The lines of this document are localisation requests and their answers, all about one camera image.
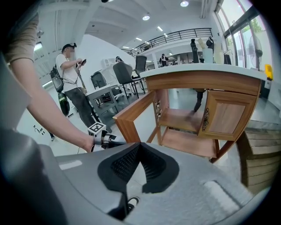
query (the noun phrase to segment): white t-shirt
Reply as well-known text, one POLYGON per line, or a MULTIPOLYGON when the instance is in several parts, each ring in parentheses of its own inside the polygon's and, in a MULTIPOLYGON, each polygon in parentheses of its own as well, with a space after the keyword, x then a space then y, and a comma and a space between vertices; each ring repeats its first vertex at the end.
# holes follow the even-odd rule
POLYGON ((64 62, 68 62, 69 60, 63 55, 63 54, 59 54, 56 58, 56 65, 57 65, 57 70, 59 75, 64 78, 67 79, 68 81, 70 81, 71 83, 75 83, 77 80, 76 84, 71 84, 71 83, 67 83, 66 80, 63 80, 64 85, 63 85, 63 92, 72 90, 76 87, 82 87, 82 82, 80 80, 80 78, 78 77, 77 72, 75 71, 75 66, 65 69, 63 70, 61 68, 61 65, 64 62))

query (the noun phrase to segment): black bag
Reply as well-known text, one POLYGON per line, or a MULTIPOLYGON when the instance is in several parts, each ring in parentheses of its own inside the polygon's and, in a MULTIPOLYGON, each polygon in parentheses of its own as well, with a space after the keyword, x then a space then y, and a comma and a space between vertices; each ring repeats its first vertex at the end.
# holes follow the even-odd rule
POLYGON ((53 69, 51 70, 50 76, 51 76, 52 82, 54 84, 54 87, 56 88, 56 91, 58 93, 61 93, 63 90, 63 81, 62 81, 61 76, 58 73, 57 65, 55 65, 53 67, 53 69))
POLYGON ((58 93, 58 101, 60 102, 62 113, 67 116, 69 114, 70 106, 65 93, 58 93))

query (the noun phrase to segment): black cap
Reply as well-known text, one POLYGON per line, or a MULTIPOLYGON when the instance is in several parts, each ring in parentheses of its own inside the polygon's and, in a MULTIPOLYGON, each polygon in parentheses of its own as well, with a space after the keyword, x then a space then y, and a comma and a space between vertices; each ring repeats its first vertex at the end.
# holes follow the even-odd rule
POLYGON ((77 45, 76 45, 75 43, 74 43, 73 45, 71 45, 71 44, 66 44, 64 47, 62 47, 61 52, 63 52, 67 47, 75 48, 75 47, 77 47, 77 45))

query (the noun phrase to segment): standing fan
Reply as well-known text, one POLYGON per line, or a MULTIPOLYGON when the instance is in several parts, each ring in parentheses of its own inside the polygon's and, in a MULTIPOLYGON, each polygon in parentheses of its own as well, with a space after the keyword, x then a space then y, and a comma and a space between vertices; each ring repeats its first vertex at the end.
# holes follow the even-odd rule
POLYGON ((252 35, 250 38, 249 54, 250 54, 252 65, 256 65, 256 68, 259 70, 259 65, 260 62, 262 61, 263 51, 260 41, 256 35, 252 35))

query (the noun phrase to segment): round ceiling light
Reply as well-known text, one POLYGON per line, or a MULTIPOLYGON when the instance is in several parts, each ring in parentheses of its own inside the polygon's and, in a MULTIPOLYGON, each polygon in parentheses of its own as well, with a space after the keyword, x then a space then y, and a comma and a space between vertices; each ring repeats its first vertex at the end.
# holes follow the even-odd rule
POLYGON ((149 20, 150 19, 150 16, 149 15, 146 15, 142 18, 143 20, 149 20))
POLYGON ((181 7, 186 7, 186 6, 188 6, 188 1, 185 1, 185 0, 183 0, 181 3, 180 3, 180 6, 181 7))

